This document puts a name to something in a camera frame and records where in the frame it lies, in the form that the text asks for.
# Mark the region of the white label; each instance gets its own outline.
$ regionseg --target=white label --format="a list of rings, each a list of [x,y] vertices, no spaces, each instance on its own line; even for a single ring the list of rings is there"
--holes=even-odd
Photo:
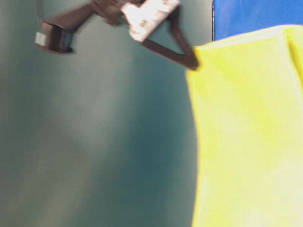
[[[130,24],[131,37],[143,42],[179,4],[179,0],[146,0],[137,7],[128,2],[121,11]]]
[[[36,37],[35,37],[35,43],[40,45],[40,46],[45,46],[46,45],[46,35],[37,32]]]

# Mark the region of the teal wall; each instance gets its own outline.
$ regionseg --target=teal wall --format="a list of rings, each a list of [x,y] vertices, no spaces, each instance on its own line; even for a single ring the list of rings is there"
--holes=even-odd
[[[211,0],[183,1],[191,44]],[[50,15],[82,1],[46,1]],[[189,227],[196,136],[184,68],[94,17],[59,56],[34,47],[33,1],[0,4],[0,226]],[[166,28],[154,36],[176,48]]]

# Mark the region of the blue backdrop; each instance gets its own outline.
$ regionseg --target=blue backdrop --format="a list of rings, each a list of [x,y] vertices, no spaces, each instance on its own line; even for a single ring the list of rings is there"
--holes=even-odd
[[[215,40],[282,24],[303,24],[302,0],[215,0]]]

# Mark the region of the yellow cloth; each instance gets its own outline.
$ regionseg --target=yellow cloth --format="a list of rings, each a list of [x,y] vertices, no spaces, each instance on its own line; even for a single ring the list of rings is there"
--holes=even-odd
[[[193,227],[303,227],[303,27],[195,48]]]

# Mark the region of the metal bracket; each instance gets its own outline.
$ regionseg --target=metal bracket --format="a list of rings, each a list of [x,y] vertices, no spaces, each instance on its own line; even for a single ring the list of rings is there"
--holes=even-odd
[[[113,5],[116,8],[113,8],[111,3],[107,3],[105,8],[101,8],[102,4],[98,3],[101,0],[92,0],[91,3],[86,4],[77,9],[65,12],[58,16],[52,17],[45,20],[42,23],[41,32],[36,34],[36,45],[38,48],[55,52],[55,53],[69,53],[72,52],[71,41],[73,34],[93,15],[97,14],[104,17],[107,22],[113,26],[119,25],[116,21],[116,17],[119,15],[117,11],[123,15],[123,6],[127,3],[138,2],[139,6],[143,5],[145,2],[150,2],[153,0],[116,0],[120,6],[117,4]],[[195,56],[195,53],[192,47],[188,44],[186,38],[184,37],[181,29],[179,28],[179,14],[180,6],[178,5],[178,0],[162,0],[165,4],[170,2],[177,2],[173,8],[163,8],[162,12],[157,14],[156,18],[159,19],[156,21],[153,26],[149,27],[148,32],[138,39],[145,48],[163,56],[167,59],[174,61],[178,64],[181,64],[187,68],[195,70],[199,63]],[[179,44],[184,54],[176,53],[154,41],[148,39],[152,32],[154,32],[163,21],[170,22],[170,33],[174,37],[175,41]]]

